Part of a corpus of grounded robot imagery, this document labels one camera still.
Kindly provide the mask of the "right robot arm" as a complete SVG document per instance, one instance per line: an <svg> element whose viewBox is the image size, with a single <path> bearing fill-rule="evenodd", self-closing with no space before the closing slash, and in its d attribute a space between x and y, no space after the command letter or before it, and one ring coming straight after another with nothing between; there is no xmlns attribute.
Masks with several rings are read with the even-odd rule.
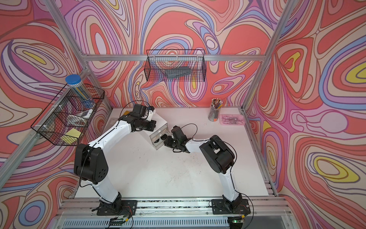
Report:
<svg viewBox="0 0 366 229"><path fill-rule="evenodd" d="M231 173L236 156L219 136L214 135L205 140L168 136L164 145L178 153L202 153L210 168L219 175L223 187L223 202L213 204L213 207L227 213L234 213L237 210L243 198L235 189Z"/></svg>

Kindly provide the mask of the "white drawer cabinet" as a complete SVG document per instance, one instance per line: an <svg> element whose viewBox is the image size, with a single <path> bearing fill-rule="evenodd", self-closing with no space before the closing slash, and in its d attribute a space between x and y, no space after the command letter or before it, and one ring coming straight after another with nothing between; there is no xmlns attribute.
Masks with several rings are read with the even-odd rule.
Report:
<svg viewBox="0 0 366 229"><path fill-rule="evenodd" d="M155 121L153 131L143 130L141 135L148 143L157 148L170 135L168 122L158 114L153 115L152 121Z"/></svg>

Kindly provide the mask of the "pink transparent pencil case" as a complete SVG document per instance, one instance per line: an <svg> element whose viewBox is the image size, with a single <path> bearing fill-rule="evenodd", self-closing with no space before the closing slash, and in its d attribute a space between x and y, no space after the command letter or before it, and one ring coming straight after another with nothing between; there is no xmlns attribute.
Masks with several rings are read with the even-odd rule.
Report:
<svg viewBox="0 0 366 229"><path fill-rule="evenodd" d="M220 124L223 126L244 126L245 118L241 114L220 114Z"/></svg>

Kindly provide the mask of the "blue lid pencil jar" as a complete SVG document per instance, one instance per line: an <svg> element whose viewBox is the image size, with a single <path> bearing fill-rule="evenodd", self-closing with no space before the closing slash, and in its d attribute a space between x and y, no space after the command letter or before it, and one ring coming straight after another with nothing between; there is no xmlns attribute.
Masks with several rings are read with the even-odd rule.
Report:
<svg viewBox="0 0 366 229"><path fill-rule="evenodd" d="M94 108L95 102L79 75L71 74L65 78L65 81L74 91L74 93L79 97L81 103L84 105L85 108Z"/></svg>

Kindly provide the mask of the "white item in left basket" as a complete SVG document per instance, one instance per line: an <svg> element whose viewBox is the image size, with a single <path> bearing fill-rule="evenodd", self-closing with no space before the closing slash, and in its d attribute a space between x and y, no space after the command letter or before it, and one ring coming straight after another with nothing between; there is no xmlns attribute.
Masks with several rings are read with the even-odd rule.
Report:
<svg viewBox="0 0 366 229"><path fill-rule="evenodd" d="M92 112L93 112L93 110L89 109L89 110L83 111L81 113L78 113L76 116L81 117L81 118L85 118L85 119L89 119Z"/></svg>

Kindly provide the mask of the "yellow sticky notes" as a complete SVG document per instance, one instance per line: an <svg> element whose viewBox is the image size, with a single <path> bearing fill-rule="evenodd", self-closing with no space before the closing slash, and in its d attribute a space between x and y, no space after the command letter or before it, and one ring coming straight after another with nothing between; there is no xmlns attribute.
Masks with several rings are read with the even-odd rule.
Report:
<svg viewBox="0 0 366 229"><path fill-rule="evenodd" d="M72 145L78 141L80 135L81 132L79 130L72 128L61 137L61 140L68 145Z"/></svg>

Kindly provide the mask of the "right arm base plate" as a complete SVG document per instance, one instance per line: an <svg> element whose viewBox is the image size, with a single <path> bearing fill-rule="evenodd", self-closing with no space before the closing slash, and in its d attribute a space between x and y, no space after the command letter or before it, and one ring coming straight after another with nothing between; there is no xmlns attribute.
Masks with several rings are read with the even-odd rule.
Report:
<svg viewBox="0 0 366 229"><path fill-rule="evenodd" d="M213 199L209 206L214 215L249 215L251 214L250 204L247 199L240 199L240 202L230 202L224 199Z"/></svg>

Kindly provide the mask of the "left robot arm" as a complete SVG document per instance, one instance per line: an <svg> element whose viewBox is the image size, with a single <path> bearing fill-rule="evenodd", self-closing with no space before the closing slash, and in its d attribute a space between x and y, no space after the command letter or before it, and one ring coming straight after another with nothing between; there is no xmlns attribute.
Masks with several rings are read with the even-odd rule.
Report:
<svg viewBox="0 0 366 229"><path fill-rule="evenodd" d="M135 131L154 131L156 121L124 115L104 135L88 144L79 144L75 150L74 174L92 186L99 195L99 210L120 215L125 206L121 194L108 178L109 167L105 155L125 136Z"/></svg>

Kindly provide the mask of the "clear bottom drawer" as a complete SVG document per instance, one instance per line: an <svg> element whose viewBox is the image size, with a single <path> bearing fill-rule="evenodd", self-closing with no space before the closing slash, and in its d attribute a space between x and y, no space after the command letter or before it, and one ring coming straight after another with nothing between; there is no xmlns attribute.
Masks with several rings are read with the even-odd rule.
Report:
<svg viewBox="0 0 366 229"><path fill-rule="evenodd" d="M158 134L156 136L154 136L151 141L152 141L152 146L158 150L159 148L161 148L162 146L164 146L164 142L165 140L161 139L162 135L167 135L167 137L171 136L171 132L170 131L161 131L158 132Z"/></svg>

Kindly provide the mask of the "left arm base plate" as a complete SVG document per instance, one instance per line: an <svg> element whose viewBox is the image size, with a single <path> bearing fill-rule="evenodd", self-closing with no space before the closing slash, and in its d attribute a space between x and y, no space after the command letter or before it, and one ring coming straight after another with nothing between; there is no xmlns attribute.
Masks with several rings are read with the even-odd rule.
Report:
<svg viewBox="0 0 366 229"><path fill-rule="evenodd" d="M117 203L100 201L97 208L98 216L134 216L137 210L137 200L121 200Z"/></svg>

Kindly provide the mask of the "mesh pen holder cup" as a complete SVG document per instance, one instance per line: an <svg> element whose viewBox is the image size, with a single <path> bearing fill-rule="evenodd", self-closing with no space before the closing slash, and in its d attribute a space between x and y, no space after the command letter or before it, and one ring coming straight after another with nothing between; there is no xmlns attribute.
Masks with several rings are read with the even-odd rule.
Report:
<svg viewBox="0 0 366 229"><path fill-rule="evenodd" d="M211 122L216 122L219 117L219 111L223 105L223 101L219 98L214 98L210 104L210 112L208 115L208 120Z"/></svg>

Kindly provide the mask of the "dark object in back basket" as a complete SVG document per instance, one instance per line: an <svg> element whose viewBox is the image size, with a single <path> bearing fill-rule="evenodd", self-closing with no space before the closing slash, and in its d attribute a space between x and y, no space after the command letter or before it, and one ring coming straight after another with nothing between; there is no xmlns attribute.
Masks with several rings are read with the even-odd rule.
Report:
<svg viewBox="0 0 366 229"><path fill-rule="evenodd" d="M173 69L165 70L165 77L167 79L176 79L181 77L189 76L192 72L192 69L187 66L181 66Z"/></svg>

